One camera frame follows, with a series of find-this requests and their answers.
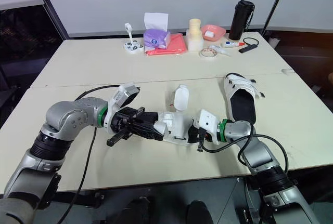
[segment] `black thermos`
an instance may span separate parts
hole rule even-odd
[[[254,11],[254,4],[252,2],[240,0],[235,7],[235,14],[233,23],[231,25],[229,39],[238,41],[243,34],[246,24],[250,15]]]

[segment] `green ring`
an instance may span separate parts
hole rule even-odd
[[[225,140],[225,138],[224,138],[224,128],[225,128],[225,124],[227,123],[227,121],[228,121],[228,119],[223,119],[222,123],[219,124],[221,142],[227,142],[227,140]]]
[[[99,127],[103,127],[102,116],[107,110],[108,110],[108,107],[105,106],[103,109],[101,109],[101,111],[97,115],[97,125],[99,125]]]

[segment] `white table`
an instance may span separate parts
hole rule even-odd
[[[286,149],[290,169],[333,163],[331,155],[333,115],[297,74],[254,75],[258,90],[266,98],[256,101],[257,133],[276,138]],[[139,83],[141,91],[129,105],[146,111],[166,110],[165,99],[179,84],[190,90],[189,112],[204,108],[221,119],[226,105],[221,93],[222,78]],[[29,89],[4,127],[0,129],[0,190],[3,190],[24,152],[37,136],[47,109],[58,101],[74,100],[94,86]],[[108,100],[114,89],[103,89],[90,96]],[[72,143],[60,170],[59,191],[77,189],[82,177],[93,128],[87,127]],[[137,136],[106,146],[109,135],[98,130],[83,189],[100,189],[147,183],[194,180],[249,174],[236,157],[238,147],[217,154],[199,153],[197,145],[177,146]],[[284,167],[280,149],[265,141]]]
[[[64,41],[32,88],[119,84],[128,81],[156,82],[223,77],[229,72],[242,75],[277,74],[290,66],[257,32],[244,37],[259,40],[258,48],[241,54],[229,48],[231,57],[218,54],[213,61],[196,52],[181,55],[146,56],[123,49],[126,39],[85,39]],[[205,47],[226,41],[205,42]]]

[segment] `pink bowl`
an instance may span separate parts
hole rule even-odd
[[[222,36],[226,33],[227,30],[225,30],[222,27],[219,27],[218,25],[204,25],[201,28],[202,31],[202,37],[204,39],[207,39],[208,41],[218,41]],[[214,33],[214,37],[207,37],[204,35],[206,31],[211,31]]]

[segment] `white slipper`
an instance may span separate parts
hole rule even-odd
[[[247,80],[237,73],[229,73],[225,77],[224,91],[230,120],[255,123],[255,97],[264,98],[265,96],[254,87],[253,83],[255,80]]]

